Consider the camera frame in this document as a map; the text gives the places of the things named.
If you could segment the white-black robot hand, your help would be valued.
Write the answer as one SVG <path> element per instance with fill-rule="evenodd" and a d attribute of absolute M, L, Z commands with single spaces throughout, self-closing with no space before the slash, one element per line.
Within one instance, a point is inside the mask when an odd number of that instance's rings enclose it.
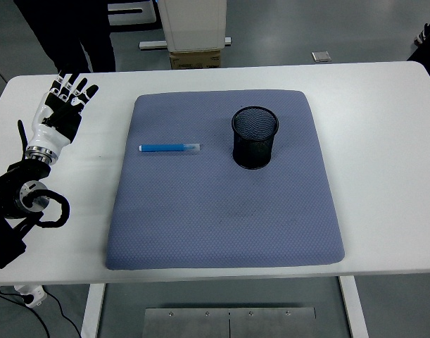
<path fill-rule="evenodd" d="M 55 163 L 64 147 L 71 144 L 82 121 L 82 112 L 98 92 L 95 84 L 78 73 L 59 72 L 42 97 L 32 121 L 33 136 L 25 146 L 25 156 Z"/>

